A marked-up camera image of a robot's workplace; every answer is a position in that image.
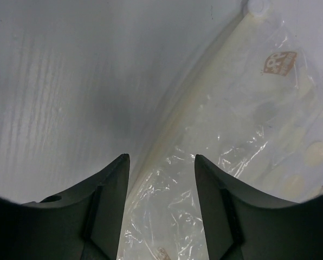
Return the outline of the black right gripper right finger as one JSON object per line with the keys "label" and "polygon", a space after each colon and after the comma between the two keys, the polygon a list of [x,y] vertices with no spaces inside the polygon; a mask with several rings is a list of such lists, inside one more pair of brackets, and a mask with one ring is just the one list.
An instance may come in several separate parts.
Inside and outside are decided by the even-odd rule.
{"label": "black right gripper right finger", "polygon": [[323,259],[323,195],[283,200],[195,158],[210,259]]}

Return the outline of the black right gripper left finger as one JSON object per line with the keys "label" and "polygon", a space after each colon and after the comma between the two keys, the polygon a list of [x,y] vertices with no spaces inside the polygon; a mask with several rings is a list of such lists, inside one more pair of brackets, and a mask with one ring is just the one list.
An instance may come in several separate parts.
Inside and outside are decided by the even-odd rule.
{"label": "black right gripper left finger", "polygon": [[0,197],[0,259],[116,259],[130,157],[40,202]]}

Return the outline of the clear zip top bag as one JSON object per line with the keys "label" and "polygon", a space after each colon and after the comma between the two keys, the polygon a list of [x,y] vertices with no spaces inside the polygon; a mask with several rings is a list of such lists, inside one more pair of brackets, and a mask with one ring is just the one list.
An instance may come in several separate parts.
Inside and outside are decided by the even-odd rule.
{"label": "clear zip top bag", "polygon": [[323,83],[282,19],[247,14],[186,94],[127,200],[119,259],[207,259],[201,154],[283,199],[323,194]]}

